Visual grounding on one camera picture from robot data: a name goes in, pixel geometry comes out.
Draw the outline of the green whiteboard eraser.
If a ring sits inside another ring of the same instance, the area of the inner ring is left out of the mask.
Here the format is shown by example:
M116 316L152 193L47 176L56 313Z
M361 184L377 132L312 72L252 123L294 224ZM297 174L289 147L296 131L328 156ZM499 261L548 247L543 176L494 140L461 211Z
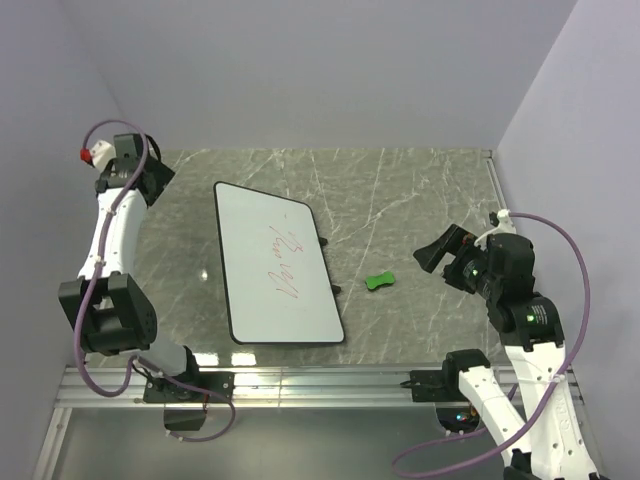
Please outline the green whiteboard eraser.
M377 275L370 275L365 278L365 285L368 291L375 291L382 287L391 286L396 282L395 276L390 271L385 271Z

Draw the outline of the white whiteboard black frame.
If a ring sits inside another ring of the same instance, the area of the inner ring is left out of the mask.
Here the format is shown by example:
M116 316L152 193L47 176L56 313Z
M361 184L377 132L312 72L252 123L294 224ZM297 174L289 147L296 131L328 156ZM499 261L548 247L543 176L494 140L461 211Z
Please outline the white whiteboard black frame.
M213 193L231 338L241 345L342 343L311 208L222 181Z

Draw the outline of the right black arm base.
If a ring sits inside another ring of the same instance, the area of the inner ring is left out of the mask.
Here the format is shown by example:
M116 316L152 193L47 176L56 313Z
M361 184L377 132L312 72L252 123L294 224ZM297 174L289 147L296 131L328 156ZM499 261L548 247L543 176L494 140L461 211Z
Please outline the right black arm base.
M401 382L400 387L410 391L413 403L466 401L460 392L448 386L441 370L412 370L409 372L409 379Z

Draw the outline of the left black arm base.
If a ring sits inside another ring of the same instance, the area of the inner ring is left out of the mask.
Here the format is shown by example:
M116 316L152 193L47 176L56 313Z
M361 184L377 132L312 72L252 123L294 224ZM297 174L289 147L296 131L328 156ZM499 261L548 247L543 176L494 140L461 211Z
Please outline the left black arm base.
M233 396L235 374L230 371L201 372L194 384L178 385L175 380L153 378L144 389L148 404L228 403Z

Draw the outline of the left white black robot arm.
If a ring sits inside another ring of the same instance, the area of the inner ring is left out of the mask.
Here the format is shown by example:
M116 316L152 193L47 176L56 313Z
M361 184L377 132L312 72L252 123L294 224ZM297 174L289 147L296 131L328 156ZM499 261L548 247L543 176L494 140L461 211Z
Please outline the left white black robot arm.
M58 298L74 332L74 357L87 385L108 397L86 369L86 357L123 355L180 402L196 399L203 379L192 351L162 336L156 311L132 276L138 234L147 210L174 177L149 135L121 134L82 149L99 172L98 220L76 279L60 285Z

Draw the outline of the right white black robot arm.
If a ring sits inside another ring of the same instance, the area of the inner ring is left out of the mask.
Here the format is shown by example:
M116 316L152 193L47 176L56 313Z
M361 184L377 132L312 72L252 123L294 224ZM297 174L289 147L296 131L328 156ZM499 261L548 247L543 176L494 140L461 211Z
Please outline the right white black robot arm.
M443 362L441 386L455 400L466 399L479 414L495 447L446 475L500 456L506 479L598 479L601 474L583 439L566 372L576 356L568 351L559 312L536 292L534 247L516 233L505 211L492 230L476 236L451 225L415 251L420 267L433 272L442 258L445 283L478 294L490 325L513 368L524 410L518 412L478 350L451 352Z

